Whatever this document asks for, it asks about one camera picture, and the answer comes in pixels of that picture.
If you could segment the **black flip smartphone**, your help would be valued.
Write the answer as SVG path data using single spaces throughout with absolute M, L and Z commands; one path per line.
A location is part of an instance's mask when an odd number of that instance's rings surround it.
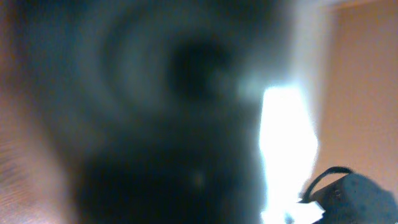
M 23 77 L 78 223 L 259 223 L 262 96 L 297 1 L 14 1 Z

